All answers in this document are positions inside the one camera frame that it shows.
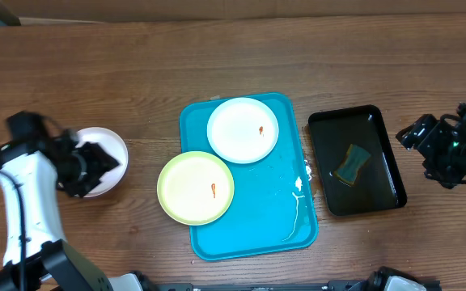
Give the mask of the white plate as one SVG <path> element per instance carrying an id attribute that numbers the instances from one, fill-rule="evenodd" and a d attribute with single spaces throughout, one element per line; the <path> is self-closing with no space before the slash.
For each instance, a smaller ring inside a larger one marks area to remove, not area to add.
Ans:
<path id="1" fill-rule="evenodd" d="M 100 178 L 101 183 L 85 195 L 85 198 L 101 196 L 115 188 L 124 178 L 129 165 L 129 151 L 124 140 L 110 129 L 101 127 L 90 127 L 77 132 L 79 143 L 77 147 L 85 142 L 98 143 L 103 150 L 115 158 L 120 165 Z"/>
<path id="2" fill-rule="evenodd" d="M 277 144 L 279 124 L 265 103 L 238 97 L 213 110 L 206 133 L 212 150 L 219 157 L 228 162 L 249 164 L 271 153 Z"/>

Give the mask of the green yellow sponge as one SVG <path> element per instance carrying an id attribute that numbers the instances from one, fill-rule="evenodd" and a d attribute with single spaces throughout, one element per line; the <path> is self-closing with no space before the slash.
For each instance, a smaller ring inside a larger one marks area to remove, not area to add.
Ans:
<path id="1" fill-rule="evenodd" d="M 342 183 L 353 187 L 358 179 L 359 171 L 370 158 L 371 154 L 368 151 L 358 145 L 351 144 L 333 175 Z"/>

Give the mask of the yellow-green plate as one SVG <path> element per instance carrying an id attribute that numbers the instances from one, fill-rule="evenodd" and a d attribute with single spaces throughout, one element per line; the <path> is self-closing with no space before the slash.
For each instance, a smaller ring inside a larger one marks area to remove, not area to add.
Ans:
<path id="1" fill-rule="evenodd" d="M 172 158 L 161 170 L 157 196 L 163 211 L 188 226 L 219 219 L 235 194 L 231 171 L 213 154 L 189 151 Z"/>

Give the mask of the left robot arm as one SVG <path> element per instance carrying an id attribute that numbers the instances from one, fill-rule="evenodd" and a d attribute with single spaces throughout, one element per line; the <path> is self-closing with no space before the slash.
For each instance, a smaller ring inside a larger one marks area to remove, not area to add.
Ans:
<path id="1" fill-rule="evenodd" d="M 46 119 L 22 111 L 6 120 L 11 140 L 0 145 L 7 223 L 0 290 L 37 290 L 47 275 L 64 290 L 110 290 L 104 274 L 67 244 L 57 191 L 83 198 L 121 162 L 70 129 L 51 136 Z"/>

